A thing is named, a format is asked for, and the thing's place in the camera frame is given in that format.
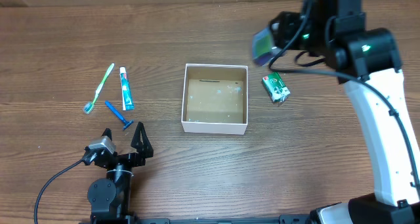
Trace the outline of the blue disposable razor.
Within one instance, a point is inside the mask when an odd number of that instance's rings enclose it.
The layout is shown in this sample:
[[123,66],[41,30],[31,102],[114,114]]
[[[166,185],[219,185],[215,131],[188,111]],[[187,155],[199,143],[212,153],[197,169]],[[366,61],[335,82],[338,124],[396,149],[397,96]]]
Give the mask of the blue disposable razor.
[[123,123],[123,131],[134,123],[133,120],[126,120],[123,115],[109,102],[105,101],[105,105],[111,110],[112,113]]

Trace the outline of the green white toothbrush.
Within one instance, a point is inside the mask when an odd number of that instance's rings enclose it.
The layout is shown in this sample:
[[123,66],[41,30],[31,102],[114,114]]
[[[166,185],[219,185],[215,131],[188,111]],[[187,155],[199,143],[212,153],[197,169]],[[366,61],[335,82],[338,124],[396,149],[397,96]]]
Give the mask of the green white toothbrush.
[[83,107],[83,111],[85,114],[90,114],[92,112],[92,110],[95,107],[95,103],[97,101],[97,99],[99,98],[100,92],[102,91],[102,88],[106,82],[106,80],[108,79],[109,75],[112,73],[112,70],[114,69],[115,64],[111,63],[110,66],[108,67],[106,73],[104,74],[104,77],[102,78],[102,81],[99,83],[98,87],[96,88],[96,91],[94,93],[94,98],[92,101],[89,101],[84,107]]

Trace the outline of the foaming soap pump bottle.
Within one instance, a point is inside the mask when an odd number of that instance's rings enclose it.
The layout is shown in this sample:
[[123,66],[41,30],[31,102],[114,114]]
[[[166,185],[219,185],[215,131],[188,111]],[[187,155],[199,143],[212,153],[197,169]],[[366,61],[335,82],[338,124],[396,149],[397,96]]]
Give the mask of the foaming soap pump bottle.
[[257,66],[264,66],[280,51],[281,48],[275,45],[272,32],[269,28],[265,28],[253,36],[251,53],[252,60]]

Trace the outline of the teal toothpaste tube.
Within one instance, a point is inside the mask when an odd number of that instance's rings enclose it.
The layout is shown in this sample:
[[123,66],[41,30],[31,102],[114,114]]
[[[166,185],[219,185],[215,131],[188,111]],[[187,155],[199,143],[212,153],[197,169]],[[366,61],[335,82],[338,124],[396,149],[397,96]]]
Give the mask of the teal toothpaste tube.
[[119,76],[121,82],[121,94],[122,94],[122,103],[123,103],[123,110],[134,110],[134,102],[131,94],[131,89],[129,85],[129,79],[127,75],[127,71],[125,67],[119,68]]

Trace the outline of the green soap bar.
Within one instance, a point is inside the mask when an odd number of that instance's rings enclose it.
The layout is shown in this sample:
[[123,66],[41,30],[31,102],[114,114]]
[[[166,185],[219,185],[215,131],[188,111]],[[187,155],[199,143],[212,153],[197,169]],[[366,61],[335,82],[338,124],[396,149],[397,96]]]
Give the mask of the green soap bar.
[[277,72],[263,77],[262,84],[273,103],[283,104],[291,94],[280,74]]

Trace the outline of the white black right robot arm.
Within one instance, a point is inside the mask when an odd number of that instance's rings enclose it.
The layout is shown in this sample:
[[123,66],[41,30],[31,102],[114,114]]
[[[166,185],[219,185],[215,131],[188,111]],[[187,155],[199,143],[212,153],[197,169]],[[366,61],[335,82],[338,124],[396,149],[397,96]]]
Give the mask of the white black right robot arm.
[[371,194],[313,210],[309,223],[418,223],[419,146],[392,33],[368,30],[362,0],[304,0],[269,25],[281,52],[319,56],[358,116],[373,170]]

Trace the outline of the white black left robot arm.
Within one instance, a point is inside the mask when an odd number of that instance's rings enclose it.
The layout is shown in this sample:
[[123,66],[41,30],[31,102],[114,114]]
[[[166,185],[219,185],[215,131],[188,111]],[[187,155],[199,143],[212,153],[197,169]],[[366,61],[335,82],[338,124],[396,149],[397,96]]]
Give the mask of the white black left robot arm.
[[91,204],[91,223],[138,223],[136,213],[129,210],[132,169],[144,166],[154,150],[144,128],[139,122],[131,141],[134,152],[118,154],[112,141],[112,132],[107,128],[101,137],[85,147],[82,162],[106,169],[103,179],[94,181],[88,189],[87,199]]

